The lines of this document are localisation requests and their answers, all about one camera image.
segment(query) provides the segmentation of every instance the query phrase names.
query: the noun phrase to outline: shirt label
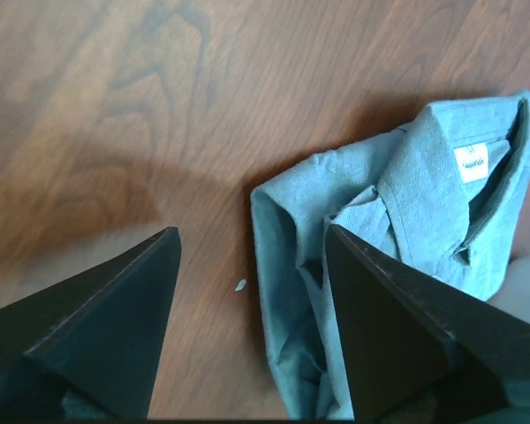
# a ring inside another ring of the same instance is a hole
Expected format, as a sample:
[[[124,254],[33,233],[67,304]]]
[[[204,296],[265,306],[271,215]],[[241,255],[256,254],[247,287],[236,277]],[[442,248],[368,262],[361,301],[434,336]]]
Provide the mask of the shirt label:
[[[453,150],[459,173],[464,183],[488,177],[488,149],[486,143],[473,144]]]

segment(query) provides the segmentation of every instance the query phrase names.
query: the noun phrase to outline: white object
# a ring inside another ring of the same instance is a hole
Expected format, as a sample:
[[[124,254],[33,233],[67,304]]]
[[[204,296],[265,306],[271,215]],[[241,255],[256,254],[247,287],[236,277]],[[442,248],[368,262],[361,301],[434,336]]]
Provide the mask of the white object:
[[[530,257],[509,265],[501,290],[488,303],[530,324]]]
[[[236,292],[241,292],[246,288],[247,281],[244,279],[239,280],[238,285],[236,286]]]
[[[487,143],[456,148],[453,151],[458,162],[459,173],[464,183],[488,177]]]

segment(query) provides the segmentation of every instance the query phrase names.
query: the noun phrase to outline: small debris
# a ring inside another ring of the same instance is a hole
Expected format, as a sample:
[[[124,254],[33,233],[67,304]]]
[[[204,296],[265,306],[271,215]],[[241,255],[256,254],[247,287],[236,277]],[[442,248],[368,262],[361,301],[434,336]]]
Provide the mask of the small debris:
[[[246,284],[247,281],[245,280],[245,278],[239,280],[239,283],[236,286],[236,292],[241,292],[242,290],[244,290],[246,288]]]

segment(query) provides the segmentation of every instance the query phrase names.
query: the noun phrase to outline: folded shirt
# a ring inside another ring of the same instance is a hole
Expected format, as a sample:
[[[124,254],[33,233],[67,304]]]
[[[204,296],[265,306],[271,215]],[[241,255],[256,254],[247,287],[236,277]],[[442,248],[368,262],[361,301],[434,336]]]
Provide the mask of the folded shirt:
[[[487,300],[504,279],[529,180],[530,93],[520,92],[432,102],[410,124],[255,188],[267,357],[289,416],[353,416],[324,254],[330,223]]]

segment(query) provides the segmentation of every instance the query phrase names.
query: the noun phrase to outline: wood grain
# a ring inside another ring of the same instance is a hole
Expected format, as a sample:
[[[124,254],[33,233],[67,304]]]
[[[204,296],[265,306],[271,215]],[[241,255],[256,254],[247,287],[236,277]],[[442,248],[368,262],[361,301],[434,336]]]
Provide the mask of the wood grain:
[[[151,415],[282,417],[250,190],[429,99],[522,87],[530,2],[2,0],[0,307],[176,225]]]

